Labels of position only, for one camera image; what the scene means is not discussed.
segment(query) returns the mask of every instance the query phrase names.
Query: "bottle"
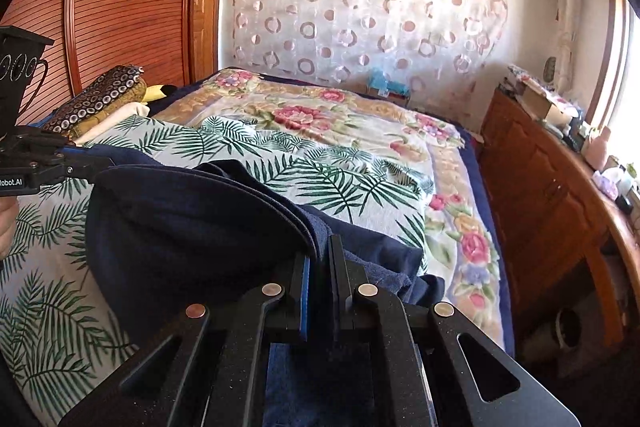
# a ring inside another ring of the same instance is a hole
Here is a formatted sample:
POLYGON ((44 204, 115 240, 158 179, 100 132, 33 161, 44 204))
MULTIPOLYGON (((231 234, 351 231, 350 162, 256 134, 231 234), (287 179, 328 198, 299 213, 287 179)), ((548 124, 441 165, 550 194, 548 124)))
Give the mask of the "bottle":
POLYGON ((607 162, 607 148, 609 146, 609 137, 611 130, 604 126, 601 133, 595 138, 590 139, 587 150, 582 153, 585 161, 596 171, 602 171, 607 162))

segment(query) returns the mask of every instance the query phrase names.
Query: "brown patterned fabric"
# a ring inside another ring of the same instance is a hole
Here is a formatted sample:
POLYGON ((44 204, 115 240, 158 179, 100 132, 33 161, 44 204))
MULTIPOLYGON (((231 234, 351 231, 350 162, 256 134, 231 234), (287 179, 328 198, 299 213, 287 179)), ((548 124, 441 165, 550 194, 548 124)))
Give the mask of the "brown patterned fabric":
POLYGON ((71 139, 86 133, 109 114, 129 102, 140 102, 146 84, 138 66, 116 66, 101 74, 82 93, 60 107, 43 129, 71 139))

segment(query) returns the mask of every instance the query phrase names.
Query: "silver screw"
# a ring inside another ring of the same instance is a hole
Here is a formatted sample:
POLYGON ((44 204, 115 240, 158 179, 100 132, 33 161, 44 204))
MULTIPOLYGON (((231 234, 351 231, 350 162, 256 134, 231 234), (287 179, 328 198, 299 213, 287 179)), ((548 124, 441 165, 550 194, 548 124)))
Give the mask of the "silver screw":
POLYGON ((361 284, 358 286, 358 293, 365 297, 373 297, 373 295, 378 295, 378 287, 375 284, 361 284))
POLYGON ((191 304, 186 309, 187 317, 190 319, 199 319, 206 311, 207 309, 202 304, 191 304))
POLYGON ((270 282, 262 287, 262 293, 269 297, 275 297, 276 295, 279 295, 281 291, 282 286, 276 282, 270 282))
POLYGON ((439 302, 433 307, 433 311, 440 317, 450 317, 455 312, 455 308, 448 302, 439 302))

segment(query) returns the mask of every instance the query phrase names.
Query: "navy blue garment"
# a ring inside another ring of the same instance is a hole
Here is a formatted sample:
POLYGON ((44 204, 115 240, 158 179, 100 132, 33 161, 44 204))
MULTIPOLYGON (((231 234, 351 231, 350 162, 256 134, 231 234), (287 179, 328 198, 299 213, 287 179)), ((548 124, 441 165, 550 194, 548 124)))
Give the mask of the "navy blue garment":
MULTIPOLYGON (((416 277, 421 250, 297 206, 235 160, 189 170, 129 149, 95 146, 91 153, 110 156, 119 166, 95 179, 87 262, 137 344, 190 303, 236 301, 298 252, 312 260, 322 280, 331 233, 341 235, 347 258, 362 264, 371 282, 419 305, 442 298, 441 279, 416 277)), ((319 309, 311 327, 324 328, 321 334, 305 346, 271 347, 263 425, 375 423, 368 348, 332 345, 328 322, 320 320, 329 303, 309 304, 319 309)))

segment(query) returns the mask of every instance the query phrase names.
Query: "leaf print sheet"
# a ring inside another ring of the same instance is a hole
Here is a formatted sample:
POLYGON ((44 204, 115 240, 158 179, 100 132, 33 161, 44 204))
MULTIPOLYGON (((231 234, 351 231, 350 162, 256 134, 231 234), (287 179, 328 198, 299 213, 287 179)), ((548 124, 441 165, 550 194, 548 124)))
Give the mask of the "leaf print sheet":
POLYGON ((425 219, 396 221, 408 245, 425 245, 423 269, 445 280, 446 298, 504 347, 498 254, 476 207, 452 124, 334 88, 270 82, 223 70, 155 118, 184 125, 224 116, 252 125, 272 147, 328 165, 402 171, 430 198, 425 219))
MULTIPOLYGON (((418 248, 407 234, 423 223, 428 194, 419 173, 342 146, 227 118, 196 130, 132 116, 94 142, 142 150, 165 165, 193 168, 241 161, 255 178, 295 203, 385 233, 418 248)), ((84 221, 92 186, 66 180, 20 198, 14 243, 0 277, 0 350, 37 418, 56 425, 135 351, 86 265, 84 221)))

